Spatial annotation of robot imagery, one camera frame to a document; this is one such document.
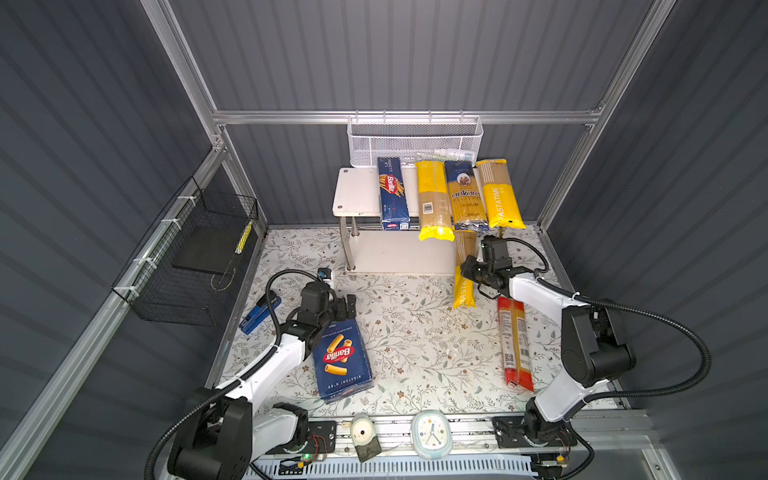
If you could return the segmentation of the yellow Pastatime spaghetti bag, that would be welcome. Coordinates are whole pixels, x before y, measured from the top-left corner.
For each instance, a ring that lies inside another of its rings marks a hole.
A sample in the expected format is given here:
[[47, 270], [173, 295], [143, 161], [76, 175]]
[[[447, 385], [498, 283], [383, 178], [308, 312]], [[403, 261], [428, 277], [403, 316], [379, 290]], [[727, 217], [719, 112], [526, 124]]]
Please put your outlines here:
[[526, 228], [505, 159], [485, 159], [476, 163], [490, 228]]

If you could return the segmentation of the blue Ankara spaghetti bag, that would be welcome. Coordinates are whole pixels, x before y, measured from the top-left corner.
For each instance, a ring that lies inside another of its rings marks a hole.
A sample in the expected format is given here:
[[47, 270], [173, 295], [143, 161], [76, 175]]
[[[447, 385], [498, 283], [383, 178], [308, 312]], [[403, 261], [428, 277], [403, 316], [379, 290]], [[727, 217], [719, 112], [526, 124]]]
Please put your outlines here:
[[487, 213], [472, 164], [448, 161], [444, 166], [454, 227], [464, 231], [487, 231]]

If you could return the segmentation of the yellow clear spaghetti bag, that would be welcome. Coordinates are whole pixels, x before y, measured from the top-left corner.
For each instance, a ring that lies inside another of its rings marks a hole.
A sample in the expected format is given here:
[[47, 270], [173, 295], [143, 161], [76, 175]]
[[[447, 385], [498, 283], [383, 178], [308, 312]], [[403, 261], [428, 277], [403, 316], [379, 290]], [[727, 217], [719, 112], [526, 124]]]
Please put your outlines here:
[[450, 196], [444, 164], [436, 160], [416, 163], [418, 177], [419, 239], [453, 242]]

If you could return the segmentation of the blue Barilla spaghetti box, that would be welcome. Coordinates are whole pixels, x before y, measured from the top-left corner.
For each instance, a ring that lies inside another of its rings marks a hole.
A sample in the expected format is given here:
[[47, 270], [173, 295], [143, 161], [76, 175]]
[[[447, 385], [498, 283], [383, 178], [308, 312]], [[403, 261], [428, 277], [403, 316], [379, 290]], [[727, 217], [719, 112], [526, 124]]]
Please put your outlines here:
[[384, 231], [404, 231], [410, 228], [401, 161], [397, 157], [377, 159], [381, 226]]

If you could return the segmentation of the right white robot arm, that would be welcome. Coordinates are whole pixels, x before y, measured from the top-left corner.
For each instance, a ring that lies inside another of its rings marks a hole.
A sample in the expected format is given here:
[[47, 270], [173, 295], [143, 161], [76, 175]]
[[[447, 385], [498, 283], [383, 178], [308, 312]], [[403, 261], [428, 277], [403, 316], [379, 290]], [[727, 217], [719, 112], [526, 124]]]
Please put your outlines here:
[[546, 257], [523, 240], [487, 235], [480, 249], [480, 257], [469, 256], [462, 263], [464, 278], [531, 306], [561, 326], [562, 370], [528, 402], [528, 423], [569, 421], [600, 388], [635, 367], [618, 309], [579, 300], [547, 282]]

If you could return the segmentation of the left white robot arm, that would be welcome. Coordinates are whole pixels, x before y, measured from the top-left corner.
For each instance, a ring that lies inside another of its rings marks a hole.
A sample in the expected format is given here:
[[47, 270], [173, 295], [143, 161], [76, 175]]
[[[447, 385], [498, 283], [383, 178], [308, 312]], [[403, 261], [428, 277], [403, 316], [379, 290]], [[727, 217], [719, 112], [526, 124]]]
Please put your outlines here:
[[276, 315], [272, 284], [263, 295], [276, 338], [257, 359], [230, 380], [192, 397], [194, 405], [158, 441], [145, 465], [153, 479], [157, 455], [168, 440], [166, 468], [182, 479], [241, 479], [251, 463], [269, 450], [305, 436], [304, 415], [294, 407], [256, 417], [268, 394], [318, 348], [323, 332], [334, 322], [357, 314], [354, 294], [341, 296], [323, 279], [310, 275], [300, 292], [300, 305], [285, 321]]

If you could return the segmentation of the white two-tier shelf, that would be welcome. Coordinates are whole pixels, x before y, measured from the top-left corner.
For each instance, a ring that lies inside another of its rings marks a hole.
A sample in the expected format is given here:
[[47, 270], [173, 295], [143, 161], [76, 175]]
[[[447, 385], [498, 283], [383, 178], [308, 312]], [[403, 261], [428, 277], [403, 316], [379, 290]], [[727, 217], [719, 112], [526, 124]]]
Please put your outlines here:
[[332, 208], [348, 272], [454, 276], [456, 249], [451, 242], [421, 241], [416, 225], [408, 231], [381, 229], [377, 169], [340, 169]]

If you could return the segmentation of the blue stapler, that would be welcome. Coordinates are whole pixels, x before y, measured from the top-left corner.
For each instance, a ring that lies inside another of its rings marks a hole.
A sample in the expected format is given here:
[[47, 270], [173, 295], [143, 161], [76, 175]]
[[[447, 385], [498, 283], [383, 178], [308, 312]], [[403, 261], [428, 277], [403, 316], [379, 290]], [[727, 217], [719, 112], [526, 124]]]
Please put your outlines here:
[[281, 298], [273, 290], [264, 294], [239, 323], [240, 331], [245, 335], [250, 335], [267, 317], [270, 316], [269, 306], [276, 309], [280, 303]]

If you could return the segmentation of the blue Barilla rigatoni box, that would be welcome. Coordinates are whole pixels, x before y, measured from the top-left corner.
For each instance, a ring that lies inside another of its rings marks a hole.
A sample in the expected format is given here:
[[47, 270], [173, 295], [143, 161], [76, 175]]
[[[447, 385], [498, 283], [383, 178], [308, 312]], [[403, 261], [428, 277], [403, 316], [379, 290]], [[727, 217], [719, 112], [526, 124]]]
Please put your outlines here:
[[373, 387], [373, 373], [355, 319], [331, 323], [312, 352], [317, 391], [332, 403]]

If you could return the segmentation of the red spaghetti bag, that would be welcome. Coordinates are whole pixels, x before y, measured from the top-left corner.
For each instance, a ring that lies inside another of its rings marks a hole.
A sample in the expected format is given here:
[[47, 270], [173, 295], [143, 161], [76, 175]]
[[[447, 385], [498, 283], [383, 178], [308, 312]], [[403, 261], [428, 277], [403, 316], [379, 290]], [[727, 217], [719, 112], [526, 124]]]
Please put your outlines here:
[[497, 299], [505, 383], [534, 391], [527, 321], [522, 302], [506, 297]]

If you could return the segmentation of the yellow green marker pen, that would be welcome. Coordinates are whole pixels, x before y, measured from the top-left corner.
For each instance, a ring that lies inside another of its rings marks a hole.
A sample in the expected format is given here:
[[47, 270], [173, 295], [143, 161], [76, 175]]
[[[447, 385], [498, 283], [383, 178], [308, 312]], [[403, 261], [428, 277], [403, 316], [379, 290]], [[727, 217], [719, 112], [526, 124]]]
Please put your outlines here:
[[253, 231], [253, 222], [251, 220], [249, 220], [247, 222], [247, 224], [245, 225], [245, 227], [244, 227], [244, 229], [243, 229], [243, 231], [242, 231], [242, 233], [240, 235], [238, 243], [236, 244], [236, 247], [235, 247], [235, 250], [234, 250], [234, 253], [236, 255], [241, 255], [243, 253], [243, 251], [245, 249], [245, 246], [247, 244], [247, 241], [249, 239], [249, 236], [250, 236], [252, 231]]

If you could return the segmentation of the tape roll dispenser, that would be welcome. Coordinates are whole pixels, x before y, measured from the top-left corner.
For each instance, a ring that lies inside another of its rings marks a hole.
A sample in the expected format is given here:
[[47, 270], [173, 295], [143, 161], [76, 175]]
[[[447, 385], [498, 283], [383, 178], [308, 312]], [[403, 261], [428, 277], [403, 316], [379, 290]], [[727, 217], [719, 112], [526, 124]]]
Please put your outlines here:
[[375, 424], [365, 413], [356, 414], [350, 425], [350, 433], [358, 460], [365, 463], [383, 451], [379, 442]]

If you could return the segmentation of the white analog clock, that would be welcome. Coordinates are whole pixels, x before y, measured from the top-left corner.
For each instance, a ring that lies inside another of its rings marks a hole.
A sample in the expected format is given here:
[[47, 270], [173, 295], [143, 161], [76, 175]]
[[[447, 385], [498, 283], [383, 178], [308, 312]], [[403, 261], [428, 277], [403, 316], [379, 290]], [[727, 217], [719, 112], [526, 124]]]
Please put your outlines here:
[[438, 410], [424, 410], [411, 422], [411, 441], [417, 455], [426, 460], [448, 456], [453, 437], [448, 418]]

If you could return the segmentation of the aluminium mounting rail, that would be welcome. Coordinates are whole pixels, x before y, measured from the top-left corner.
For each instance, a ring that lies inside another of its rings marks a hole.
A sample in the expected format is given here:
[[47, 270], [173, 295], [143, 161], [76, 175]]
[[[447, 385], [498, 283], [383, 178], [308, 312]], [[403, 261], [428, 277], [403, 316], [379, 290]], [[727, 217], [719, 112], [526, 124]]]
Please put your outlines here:
[[646, 424], [618, 411], [558, 427], [544, 445], [522, 417], [441, 414], [311, 418], [305, 440], [239, 460], [236, 479], [669, 479]]

